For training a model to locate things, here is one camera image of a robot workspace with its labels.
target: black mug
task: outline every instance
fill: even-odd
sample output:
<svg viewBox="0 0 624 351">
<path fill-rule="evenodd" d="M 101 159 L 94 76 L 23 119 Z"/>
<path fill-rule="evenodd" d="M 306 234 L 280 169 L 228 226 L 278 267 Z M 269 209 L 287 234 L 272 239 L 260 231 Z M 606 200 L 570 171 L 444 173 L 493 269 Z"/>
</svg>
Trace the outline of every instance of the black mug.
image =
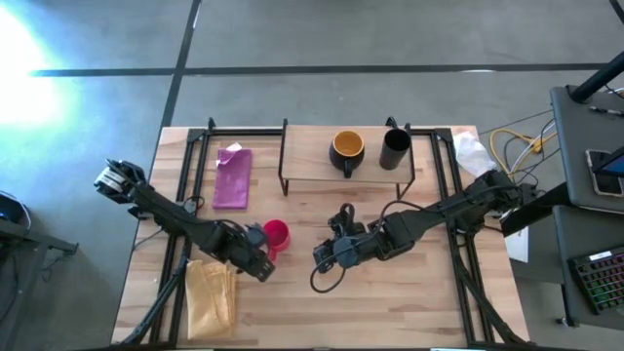
<svg viewBox="0 0 624 351">
<path fill-rule="evenodd" d="M 410 149 L 411 136 L 408 132 L 400 129 L 388 131 L 383 138 L 381 145 L 381 156 L 379 156 L 379 166 L 384 170 L 394 170 L 399 167 L 401 159 Z"/>
<path fill-rule="evenodd" d="M 353 131 L 338 133 L 331 141 L 330 160 L 334 167 L 344 172 L 345 178 L 350 178 L 364 160 L 364 140 Z"/>
</svg>

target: pink cup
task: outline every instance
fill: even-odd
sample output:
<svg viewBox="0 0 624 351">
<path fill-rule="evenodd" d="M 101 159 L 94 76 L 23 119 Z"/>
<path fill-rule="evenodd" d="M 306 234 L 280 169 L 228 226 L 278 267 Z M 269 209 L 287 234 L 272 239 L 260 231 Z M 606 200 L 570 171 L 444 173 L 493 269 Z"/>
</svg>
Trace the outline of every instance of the pink cup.
<svg viewBox="0 0 624 351">
<path fill-rule="evenodd" d="M 271 219 L 264 224 L 264 231 L 269 239 L 269 259 L 275 261 L 277 253 L 287 249 L 291 243 L 289 227 L 279 219 Z"/>
</svg>

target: wooden table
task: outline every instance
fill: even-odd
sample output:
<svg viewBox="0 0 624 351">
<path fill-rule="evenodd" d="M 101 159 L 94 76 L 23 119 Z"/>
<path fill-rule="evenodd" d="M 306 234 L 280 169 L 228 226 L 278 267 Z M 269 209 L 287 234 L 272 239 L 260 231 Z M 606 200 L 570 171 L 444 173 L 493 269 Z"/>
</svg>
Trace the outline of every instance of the wooden table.
<svg viewBox="0 0 624 351">
<path fill-rule="evenodd" d="M 454 134 L 465 131 L 477 134 L 473 126 L 452 127 L 452 130 Z M 187 131 L 188 128 L 164 129 L 156 152 L 151 184 L 170 199 L 176 196 Z M 246 211 L 214 211 L 206 206 L 199 217 L 226 217 L 241 224 L 281 218 L 290 227 L 291 246 L 278 255 L 277 269 L 266 283 L 247 275 L 238 276 L 237 325 L 233 337 L 188 340 L 184 308 L 178 347 L 466 345 L 443 225 L 427 231 L 410 252 L 389 261 L 371 260 L 351 268 L 337 289 L 317 294 L 308 282 L 314 267 L 312 250 L 332 236 L 327 227 L 328 218 L 335 215 L 343 203 L 350 202 L 355 206 L 356 220 L 364 223 L 375 220 L 383 205 L 395 199 L 394 185 L 301 180 L 291 184 L 289 196 L 285 197 L 277 178 L 278 136 L 212 136 L 202 187 L 202 196 L 208 204 L 213 197 L 216 152 L 235 141 L 253 150 L 249 207 Z M 405 200 L 425 206 L 440 200 L 431 144 L 425 136 L 414 136 L 412 141 L 416 180 Z M 445 160 L 445 167 L 447 184 L 451 184 L 448 160 Z M 187 196 L 193 186 L 193 169 L 190 174 Z M 465 185 L 472 180 L 462 171 Z M 136 239 L 145 238 L 157 229 L 153 222 L 143 222 Z M 153 303 L 166 243 L 167 236 L 159 235 L 133 253 L 112 341 L 126 337 Z M 487 297 L 512 330 L 528 339 L 502 235 L 483 230 L 476 237 L 476 246 Z M 192 258 L 211 260 L 196 247 Z M 339 269 L 334 269 L 321 276 L 319 287 L 332 284 L 338 274 Z M 473 320 L 478 321 L 476 304 L 472 300 L 471 310 Z M 171 309 L 166 308 L 162 339 L 167 338 L 170 314 Z M 480 335 L 478 326 L 475 331 Z"/>
</svg>

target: concrete floor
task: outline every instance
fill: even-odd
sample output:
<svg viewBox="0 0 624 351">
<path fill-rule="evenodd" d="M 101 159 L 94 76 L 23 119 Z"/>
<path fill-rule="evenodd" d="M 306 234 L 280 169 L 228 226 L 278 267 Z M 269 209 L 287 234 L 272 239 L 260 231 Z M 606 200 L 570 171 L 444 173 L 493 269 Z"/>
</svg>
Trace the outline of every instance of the concrete floor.
<svg viewBox="0 0 624 351">
<path fill-rule="evenodd" d="M 149 170 L 171 77 L 23 78 L 23 69 L 174 67 L 190 0 L 0 2 L 0 187 L 80 252 L 37 285 L 18 350 L 108 343 L 137 223 L 97 195 L 104 158 Z M 624 26 L 605 0 L 205 0 L 187 66 L 604 62 Z M 185 77 L 172 124 L 476 125 L 546 110 L 592 72 Z M 624 80 L 613 83 L 624 86 Z M 537 135 L 544 115 L 513 128 Z M 487 143 L 487 135 L 482 137 Z M 556 142 L 547 150 L 555 150 Z M 517 156 L 520 146 L 511 148 Z M 554 157 L 540 188 L 563 181 Z M 563 329 L 558 287 L 518 280 L 531 339 L 619 349 L 624 333 Z"/>
</svg>

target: rgb keyboard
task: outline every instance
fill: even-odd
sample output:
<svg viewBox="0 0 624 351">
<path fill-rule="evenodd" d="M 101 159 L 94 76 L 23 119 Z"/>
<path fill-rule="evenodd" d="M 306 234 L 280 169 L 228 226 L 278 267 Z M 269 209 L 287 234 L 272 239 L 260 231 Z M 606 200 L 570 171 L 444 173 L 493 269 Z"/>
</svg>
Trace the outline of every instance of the rgb keyboard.
<svg viewBox="0 0 624 351">
<path fill-rule="evenodd" d="M 624 248 L 571 258 L 568 264 L 594 314 L 624 307 Z"/>
</svg>

